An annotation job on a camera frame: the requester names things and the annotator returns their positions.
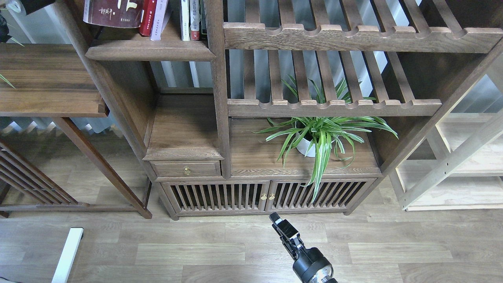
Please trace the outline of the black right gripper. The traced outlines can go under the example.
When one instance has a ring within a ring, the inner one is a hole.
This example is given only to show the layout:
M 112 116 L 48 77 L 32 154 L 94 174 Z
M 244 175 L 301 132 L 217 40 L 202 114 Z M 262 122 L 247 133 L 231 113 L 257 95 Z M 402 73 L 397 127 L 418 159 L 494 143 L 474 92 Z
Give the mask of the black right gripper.
M 302 283 L 334 283 L 334 269 L 316 247 L 307 249 L 300 233 L 278 213 L 269 215 L 272 227 L 278 233 L 284 247 L 294 259 L 293 270 Z

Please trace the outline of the white robot base leg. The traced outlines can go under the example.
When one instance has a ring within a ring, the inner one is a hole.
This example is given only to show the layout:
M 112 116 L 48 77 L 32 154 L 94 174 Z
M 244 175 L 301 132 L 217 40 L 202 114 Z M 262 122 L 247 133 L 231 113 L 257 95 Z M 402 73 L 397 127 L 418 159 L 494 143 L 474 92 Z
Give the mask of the white robot base leg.
M 82 227 L 70 228 L 52 283 L 66 283 L 68 281 L 80 241 L 83 238 L 83 230 Z

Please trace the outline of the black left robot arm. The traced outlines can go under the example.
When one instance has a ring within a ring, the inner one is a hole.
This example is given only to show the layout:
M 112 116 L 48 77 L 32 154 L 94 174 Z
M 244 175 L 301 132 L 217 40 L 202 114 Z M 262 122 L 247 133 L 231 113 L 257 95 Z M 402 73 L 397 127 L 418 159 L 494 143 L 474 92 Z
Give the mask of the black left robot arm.
M 55 37 L 45 7 L 54 0 L 2 0 L 1 16 L 6 20 L 5 28 L 12 42 L 20 45 L 47 44 Z

